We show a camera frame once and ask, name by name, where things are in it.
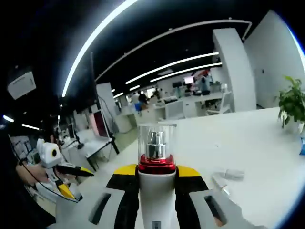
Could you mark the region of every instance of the blue object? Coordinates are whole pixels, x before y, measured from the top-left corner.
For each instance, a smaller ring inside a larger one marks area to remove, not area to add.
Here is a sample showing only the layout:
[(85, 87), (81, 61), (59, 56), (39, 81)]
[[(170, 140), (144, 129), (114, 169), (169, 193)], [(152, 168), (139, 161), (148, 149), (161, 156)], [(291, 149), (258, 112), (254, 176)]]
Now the blue object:
[(305, 139), (301, 137), (301, 141), (302, 141), (302, 148), (301, 148), (300, 155), (305, 156)]
[(142, 110), (141, 105), (142, 105), (141, 102), (135, 104), (135, 105), (134, 105), (134, 106), (135, 106), (135, 110), (136, 110), (136, 111), (141, 111), (141, 110)]

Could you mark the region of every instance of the white wall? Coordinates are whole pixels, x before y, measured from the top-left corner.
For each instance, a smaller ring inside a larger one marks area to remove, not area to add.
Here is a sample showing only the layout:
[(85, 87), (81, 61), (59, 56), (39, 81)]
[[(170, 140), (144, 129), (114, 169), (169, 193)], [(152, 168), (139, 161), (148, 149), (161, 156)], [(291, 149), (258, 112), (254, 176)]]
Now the white wall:
[(168, 94), (170, 94), (174, 90), (173, 83), (178, 82), (178, 81), (184, 82), (184, 77), (187, 77), (190, 75), (192, 75), (192, 72), (178, 75), (173, 78), (158, 81), (158, 83), (157, 83), (158, 88), (162, 88), (164, 93), (167, 92)]
[(85, 112), (80, 112), (79, 114), (76, 110), (73, 111), (73, 116), (76, 124), (77, 131), (86, 130), (89, 126), (88, 120), (86, 118)]
[(119, 96), (119, 100), (121, 102), (122, 107), (127, 106), (128, 105), (128, 101), (126, 99), (126, 95), (121, 95)]
[(229, 83), (229, 77), (227, 74), (225, 74), (225, 71), (222, 67), (218, 68), (211, 68), (211, 76), (213, 78), (214, 83), (216, 81), (219, 81), (220, 83)]
[(213, 30), (213, 41), (229, 76), (228, 89), (233, 92), (232, 109), (236, 112), (256, 109), (254, 74), (236, 29)]
[(294, 39), (274, 11), (266, 14), (244, 42), (244, 47), (254, 71), (259, 105), (278, 106), (274, 97), (289, 85), (283, 75), (301, 79), (305, 87), (304, 68)]

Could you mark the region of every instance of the metal cap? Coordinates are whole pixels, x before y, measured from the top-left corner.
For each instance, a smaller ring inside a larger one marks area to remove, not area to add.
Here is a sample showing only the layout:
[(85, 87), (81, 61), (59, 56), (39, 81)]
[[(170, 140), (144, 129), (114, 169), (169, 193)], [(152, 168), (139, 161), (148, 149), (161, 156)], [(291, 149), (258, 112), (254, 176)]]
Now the metal cap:
[(164, 131), (150, 131), (147, 136), (145, 157), (149, 159), (166, 159)]

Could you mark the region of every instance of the red base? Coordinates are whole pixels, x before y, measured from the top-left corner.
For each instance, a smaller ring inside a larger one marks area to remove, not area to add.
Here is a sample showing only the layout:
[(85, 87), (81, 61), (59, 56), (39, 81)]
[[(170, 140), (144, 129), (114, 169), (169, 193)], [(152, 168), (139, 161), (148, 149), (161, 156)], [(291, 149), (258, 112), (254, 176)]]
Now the red base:
[(142, 155), (138, 169), (141, 173), (147, 174), (170, 174), (175, 172), (176, 165), (171, 154), (167, 159), (161, 160), (147, 159)]

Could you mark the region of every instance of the potted plant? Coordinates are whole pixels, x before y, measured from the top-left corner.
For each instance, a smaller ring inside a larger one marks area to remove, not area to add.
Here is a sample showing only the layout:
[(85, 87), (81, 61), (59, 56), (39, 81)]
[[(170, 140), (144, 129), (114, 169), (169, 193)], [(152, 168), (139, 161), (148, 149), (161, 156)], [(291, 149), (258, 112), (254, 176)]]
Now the potted plant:
[(280, 91), (278, 118), (281, 119), (282, 115), (285, 114), (282, 128), (290, 123), (290, 129), (294, 132), (300, 123), (305, 122), (305, 93), (301, 90), (301, 80), (294, 80), (290, 76), (285, 76), (285, 79), (290, 81), (291, 86), (288, 90)]

